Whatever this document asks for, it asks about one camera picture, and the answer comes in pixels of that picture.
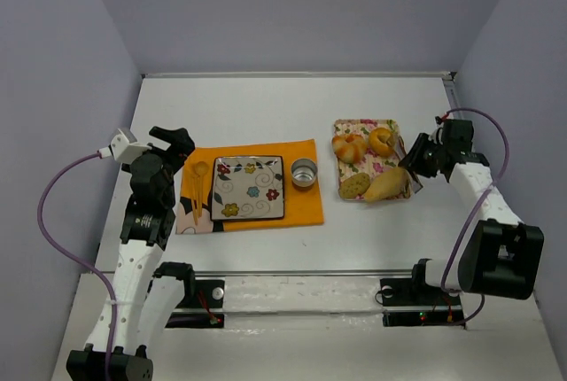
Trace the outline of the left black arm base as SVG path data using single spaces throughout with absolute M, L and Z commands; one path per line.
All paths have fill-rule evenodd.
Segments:
M 196 281 L 192 297 L 185 296 L 170 315 L 167 329 L 223 329 L 225 281 L 203 278 Z

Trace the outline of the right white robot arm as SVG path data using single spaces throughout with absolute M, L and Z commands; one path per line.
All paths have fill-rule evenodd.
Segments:
M 412 176 L 443 175 L 471 207 L 446 260 L 421 259 L 412 269 L 417 288 L 440 288 L 508 299 L 533 291 L 544 235 L 511 210 L 496 187 L 486 157 L 473 150 L 471 121 L 438 118 L 422 133 L 400 166 Z

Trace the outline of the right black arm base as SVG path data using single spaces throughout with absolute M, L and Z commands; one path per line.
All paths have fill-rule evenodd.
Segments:
M 465 318 L 459 296 L 427 285 L 417 287 L 406 277 L 381 279 L 375 302 L 383 309 L 386 328 L 447 325 Z

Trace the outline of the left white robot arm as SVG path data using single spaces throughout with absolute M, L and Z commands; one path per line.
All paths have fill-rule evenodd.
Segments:
M 150 344 L 176 305 L 194 291 L 192 266 L 161 258 L 175 224 L 175 174 L 195 144 L 184 128 L 154 127 L 150 135 L 168 147 L 140 143 L 129 129 L 120 128 L 98 152 L 129 173 L 131 195 L 116 269 L 107 282 L 112 288 L 84 348 L 67 358 L 73 380 L 150 380 Z

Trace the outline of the golden bagel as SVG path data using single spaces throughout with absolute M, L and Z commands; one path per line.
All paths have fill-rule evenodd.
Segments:
M 387 158 L 394 153 L 396 135 L 388 128 L 375 128 L 369 133 L 369 147 L 380 157 Z

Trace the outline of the metal tongs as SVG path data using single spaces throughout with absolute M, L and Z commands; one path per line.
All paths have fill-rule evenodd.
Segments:
M 389 157 L 397 167 L 399 163 L 407 156 L 405 144 L 399 133 L 393 132 L 389 141 L 389 146 L 393 149 L 392 155 Z M 407 183 L 402 188 L 399 198 L 409 199 L 423 189 L 422 182 L 418 177 L 407 170 Z

